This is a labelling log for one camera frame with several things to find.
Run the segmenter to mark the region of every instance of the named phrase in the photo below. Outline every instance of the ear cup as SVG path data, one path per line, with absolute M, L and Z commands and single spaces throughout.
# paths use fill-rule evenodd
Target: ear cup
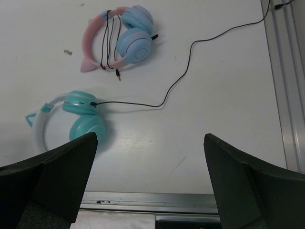
M 117 50 L 126 63 L 136 63 L 145 60 L 151 52 L 152 38 L 139 29 L 126 31 L 117 42 Z
M 106 137 L 106 127 L 103 120 L 97 115 L 83 115 L 72 125 L 69 140 L 72 141 L 88 132 L 94 132 L 97 140 L 102 143 Z
M 139 5 L 135 5 L 135 6 L 133 6 L 133 8 L 137 8 L 140 11 L 142 11 L 153 24 L 153 16 L 151 15 L 151 13 L 149 13 L 149 11 L 147 9 L 145 9 L 143 6 L 139 6 Z
M 153 17 L 147 10 L 144 11 L 143 9 L 144 8 L 140 6 L 127 8 L 121 16 L 121 20 L 127 29 L 140 28 L 151 35 L 153 31 Z
M 65 98 L 62 109 L 78 115 L 97 115 L 99 113 L 98 108 L 90 105 L 91 102 L 98 102 L 94 95 L 72 91 Z

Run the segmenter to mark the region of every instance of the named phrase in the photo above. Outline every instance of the pink cat ear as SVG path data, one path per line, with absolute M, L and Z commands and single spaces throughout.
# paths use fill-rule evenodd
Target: pink cat ear
M 93 65 L 92 63 L 90 63 L 86 58 L 84 58 L 82 60 L 81 63 L 81 73 L 87 73 L 90 72 L 94 69 L 96 69 L 97 67 L 95 65 Z

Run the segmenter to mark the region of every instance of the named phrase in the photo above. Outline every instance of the teal and white headphones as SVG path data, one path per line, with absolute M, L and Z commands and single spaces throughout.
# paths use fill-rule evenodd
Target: teal and white headphones
M 64 111 L 81 115 L 70 129 L 70 141 L 88 132 L 94 132 L 99 144 L 103 142 L 106 136 L 104 121 L 99 117 L 97 106 L 91 105 L 91 103 L 98 103 L 97 98 L 86 92 L 72 91 L 56 96 L 51 102 L 45 103 L 36 114 L 26 116 L 27 122 L 32 126 L 32 140 L 36 152 L 44 153 L 47 151 L 43 140 L 44 124 L 55 104 L 59 102 L 63 102 L 62 109 Z

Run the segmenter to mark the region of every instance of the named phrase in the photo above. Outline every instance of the white tabletop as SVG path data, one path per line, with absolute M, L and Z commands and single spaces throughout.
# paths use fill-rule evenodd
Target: white tabletop
M 150 57 L 122 71 L 121 82 L 113 72 L 80 73 L 88 19 L 134 4 L 151 12 L 160 35 Z M 262 16 L 260 0 L 2 0 L 0 166 L 35 155 L 24 117 L 54 96 L 82 89 L 104 100 L 158 104 L 185 71 L 194 40 Z M 203 151 L 207 133 L 285 167 L 263 23 L 196 44 L 189 72 L 162 109 L 109 104 L 101 110 L 108 139 L 87 191 L 212 193 Z M 56 112 L 46 127 L 49 148 L 68 141 L 76 119 Z

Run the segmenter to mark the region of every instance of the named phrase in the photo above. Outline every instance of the pink and blue headphones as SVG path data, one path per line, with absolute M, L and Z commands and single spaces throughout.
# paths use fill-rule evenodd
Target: pink and blue headphones
M 128 64 L 145 60 L 151 52 L 153 31 L 153 17 L 142 6 L 118 7 L 116 10 L 108 10 L 89 21 L 88 27 L 82 38 L 82 51 L 84 59 L 81 63 L 81 72 L 89 72 L 96 68 L 102 68 L 92 54 L 92 41 L 97 30 L 110 18 L 121 15 L 123 25 L 128 29 L 118 39 L 116 44 L 121 59 L 109 63 L 113 69 L 120 69 Z

